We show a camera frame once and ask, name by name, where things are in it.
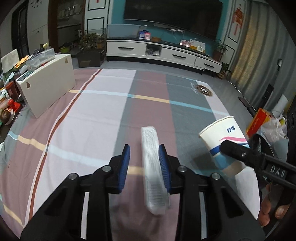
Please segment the large black television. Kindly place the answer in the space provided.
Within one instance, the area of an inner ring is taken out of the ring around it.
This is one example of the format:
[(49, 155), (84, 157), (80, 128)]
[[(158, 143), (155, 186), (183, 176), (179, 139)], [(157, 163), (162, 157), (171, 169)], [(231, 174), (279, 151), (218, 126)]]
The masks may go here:
[(177, 27), (215, 40), (223, 8), (221, 1), (211, 0), (128, 0), (124, 18)]

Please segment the white paper cup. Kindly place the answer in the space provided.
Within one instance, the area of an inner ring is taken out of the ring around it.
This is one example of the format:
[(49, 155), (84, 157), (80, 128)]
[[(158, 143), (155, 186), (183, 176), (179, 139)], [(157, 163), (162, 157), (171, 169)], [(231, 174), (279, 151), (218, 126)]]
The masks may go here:
[(245, 168), (245, 164), (235, 159), (237, 148), (248, 148), (248, 142), (234, 116), (229, 115), (205, 127), (199, 132), (210, 155), (219, 170), (232, 177)]

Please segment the window curtain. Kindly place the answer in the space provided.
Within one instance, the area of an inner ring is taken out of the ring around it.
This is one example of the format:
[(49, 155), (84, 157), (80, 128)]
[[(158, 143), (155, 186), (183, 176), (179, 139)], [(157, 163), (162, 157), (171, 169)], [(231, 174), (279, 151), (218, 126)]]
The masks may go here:
[(295, 1), (248, 1), (247, 26), (232, 84), (255, 108), (268, 87), (274, 87), (265, 108), (281, 96), (295, 96)]

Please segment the white storage box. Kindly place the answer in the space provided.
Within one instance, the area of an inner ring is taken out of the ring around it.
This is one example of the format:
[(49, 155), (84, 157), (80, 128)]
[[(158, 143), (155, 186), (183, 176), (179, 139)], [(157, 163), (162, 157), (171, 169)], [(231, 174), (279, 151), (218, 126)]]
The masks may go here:
[(39, 118), (55, 101), (76, 86), (71, 54), (58, 54), (16, 85), (32, 114)]

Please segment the potted plant on floor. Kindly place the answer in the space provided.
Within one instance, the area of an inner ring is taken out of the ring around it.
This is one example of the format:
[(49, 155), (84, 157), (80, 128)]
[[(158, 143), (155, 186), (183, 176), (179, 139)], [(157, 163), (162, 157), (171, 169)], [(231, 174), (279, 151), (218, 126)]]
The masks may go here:
[(232, 75), (232, 71), (229, 69), (229, 63), (222, 62), (222, 67), (218, 74), (218, 77), (220, 79), (225, 79), (228, 75)]

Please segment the potted plant on cabinet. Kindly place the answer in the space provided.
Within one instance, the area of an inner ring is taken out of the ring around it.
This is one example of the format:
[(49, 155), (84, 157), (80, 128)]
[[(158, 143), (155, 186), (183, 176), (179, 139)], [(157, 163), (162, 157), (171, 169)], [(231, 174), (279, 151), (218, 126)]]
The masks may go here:
[(228, 46), (218, 39), (215, 43), (214, 51), (213, 51), (213, 59), (215, 61), (220, 62), (224, 53), (228, 51)]

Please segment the red shopping bag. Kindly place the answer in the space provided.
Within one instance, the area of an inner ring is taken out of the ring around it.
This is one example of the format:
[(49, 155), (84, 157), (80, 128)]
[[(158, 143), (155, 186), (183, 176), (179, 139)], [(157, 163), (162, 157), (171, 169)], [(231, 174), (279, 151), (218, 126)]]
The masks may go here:
[(259, 108), (257, 113), (255, 114), (255, 117), (249, 124), (249, 126), (246, 129), (246, 134), (249, 138), (251, 138), (254, 134), (257, 133), (259, 128), (266, 122), (268, 122), (271, 119), (271, 114), (266, 111), (265, 109)]

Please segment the leafy plant in black planter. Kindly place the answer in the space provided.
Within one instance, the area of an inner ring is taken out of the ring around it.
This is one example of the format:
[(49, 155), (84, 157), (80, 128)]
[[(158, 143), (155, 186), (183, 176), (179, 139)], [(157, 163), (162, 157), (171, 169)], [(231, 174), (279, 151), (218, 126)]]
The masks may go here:
[(76, 55), (80, 68), (100, 67), (106, 54), (106, 37), (104, 34), (84, 34), (79, 42), (80, 52)]

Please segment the white long box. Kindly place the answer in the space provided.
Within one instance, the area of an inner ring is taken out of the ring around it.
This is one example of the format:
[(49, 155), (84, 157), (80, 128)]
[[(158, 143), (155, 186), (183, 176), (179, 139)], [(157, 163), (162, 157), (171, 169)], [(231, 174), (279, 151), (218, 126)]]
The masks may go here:
[(164, 215), (169, 197), (159, 162), (159, 139), (153, 126), (141, 128), (145, 205), (153, 215)]

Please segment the black round trash bin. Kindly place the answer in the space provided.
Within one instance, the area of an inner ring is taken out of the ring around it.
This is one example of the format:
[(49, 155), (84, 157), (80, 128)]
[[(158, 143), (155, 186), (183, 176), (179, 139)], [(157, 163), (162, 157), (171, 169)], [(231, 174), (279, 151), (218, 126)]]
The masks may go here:
[(268, 142), (259, 134), (254, 134), (248, 141), (251, 149), (274, 157), (273, 151)]

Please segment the white plastic bag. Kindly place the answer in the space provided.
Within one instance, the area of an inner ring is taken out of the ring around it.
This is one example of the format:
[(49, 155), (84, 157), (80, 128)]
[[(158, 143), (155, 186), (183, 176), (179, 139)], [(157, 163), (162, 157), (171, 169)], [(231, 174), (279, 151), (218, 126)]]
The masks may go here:
[(283, 140), (287, 138), (286, 119), (283, 116), (281, 118), (271, 118), (259, 128), (257, 133), (270, 145), (279, 140)]

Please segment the wall clock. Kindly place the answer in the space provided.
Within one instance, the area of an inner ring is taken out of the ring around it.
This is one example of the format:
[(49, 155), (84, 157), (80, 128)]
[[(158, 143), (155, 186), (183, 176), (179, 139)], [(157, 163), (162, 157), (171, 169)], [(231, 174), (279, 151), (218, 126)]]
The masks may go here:
[(32, 8), (37, 8), (41, 4), (42, 4), (42, 0), (30, 0), (29, 2), (29, 6)]

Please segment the white tv cabinet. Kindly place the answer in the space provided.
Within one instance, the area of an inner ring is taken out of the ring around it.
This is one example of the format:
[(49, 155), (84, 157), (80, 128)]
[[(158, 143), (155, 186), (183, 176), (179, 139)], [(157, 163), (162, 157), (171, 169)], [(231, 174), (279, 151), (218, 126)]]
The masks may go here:
[(133, 58), (176, 64), (219, 73), (222, 64), (194, 50), (142, 40), (108, 39), (107, 58)]

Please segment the red chinese knot right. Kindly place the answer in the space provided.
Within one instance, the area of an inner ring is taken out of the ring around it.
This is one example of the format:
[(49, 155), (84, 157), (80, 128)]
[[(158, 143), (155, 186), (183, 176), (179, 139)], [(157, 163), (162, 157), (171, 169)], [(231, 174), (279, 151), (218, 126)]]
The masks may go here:
[(243, 24), (243, 11), (241, 7), (236, 8), (233, 14), (232, 23), (234, 24), (234, 32), (233, 35), (236, 36), (240, 31), (242, 24)]

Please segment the upright vacuum cleaner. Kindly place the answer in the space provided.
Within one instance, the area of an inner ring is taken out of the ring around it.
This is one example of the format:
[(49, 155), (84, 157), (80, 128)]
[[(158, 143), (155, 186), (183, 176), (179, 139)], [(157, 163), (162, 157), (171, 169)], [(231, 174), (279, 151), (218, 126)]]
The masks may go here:
[(276, 69), (276, 73), (275, 73), (275, 76), (273, 78), (273, 80), (271, 81), (271, 83), (268, 85), (268, 88), (266, 90), (266, 95), (265, 95), (265, 104), (263, 106), (263, 108), (266, 108), (272, 94), (273, 94), (273, 90), (274, 90), (274, 85), (275, 85), (275, 82), (276, 82), (276, 79), (279, 75), (279, 72), (280, 72), (280, 69), (281, 69), (281, 66), (282, 66), (282, 63), (283, 63), (283, 60), (280, 58), (277, 60), (277, 69)]

